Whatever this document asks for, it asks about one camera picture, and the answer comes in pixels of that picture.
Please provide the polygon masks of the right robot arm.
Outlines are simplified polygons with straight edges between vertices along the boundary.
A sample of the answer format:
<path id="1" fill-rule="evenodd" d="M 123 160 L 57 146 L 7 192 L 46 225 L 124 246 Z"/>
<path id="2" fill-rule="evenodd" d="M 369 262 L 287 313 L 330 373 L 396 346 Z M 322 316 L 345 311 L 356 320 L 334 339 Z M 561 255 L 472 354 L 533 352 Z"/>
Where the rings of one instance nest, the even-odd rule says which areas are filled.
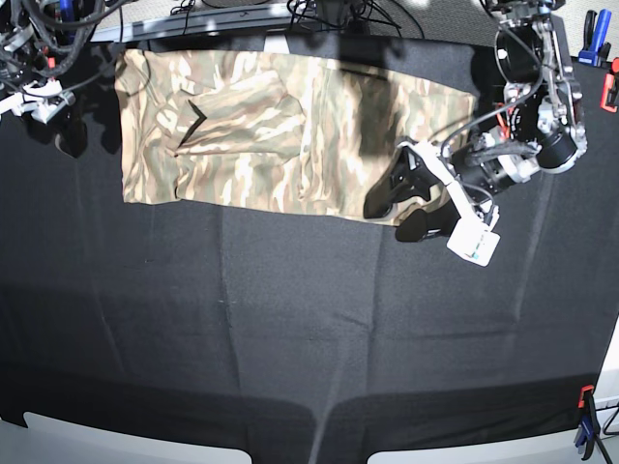
<path id="1" fill-rule="evenodd" d="M 110 59 L 68 87 L 61 76 L 76 64 L 95 29 L 121 14 L 123 1 L 3 1 L 1 113 L 37 123 L 79 123 L 78 94 L 115 65 Z"/>

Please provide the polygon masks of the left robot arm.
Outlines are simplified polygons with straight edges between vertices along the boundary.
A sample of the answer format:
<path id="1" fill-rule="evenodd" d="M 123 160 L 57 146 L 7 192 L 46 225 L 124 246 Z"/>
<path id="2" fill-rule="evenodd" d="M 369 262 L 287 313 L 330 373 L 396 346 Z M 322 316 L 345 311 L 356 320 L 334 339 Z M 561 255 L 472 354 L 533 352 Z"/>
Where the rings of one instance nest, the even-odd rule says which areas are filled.
<path id="1" fill-rule="evenodd" d="M 587 150 L 560 1 L 485 1 L 497 24 L 494 59 L 503 100 L 423 154 L 403 138 L 387 172 L 369 190 L 364 217 L 385 219 L 397 205 L 420 200 L 397 227 L 398 241 L 420 242 L 457 232 L 487 239 L 499 219 L 498 193 L 544 171 L 571 169 Z"/>

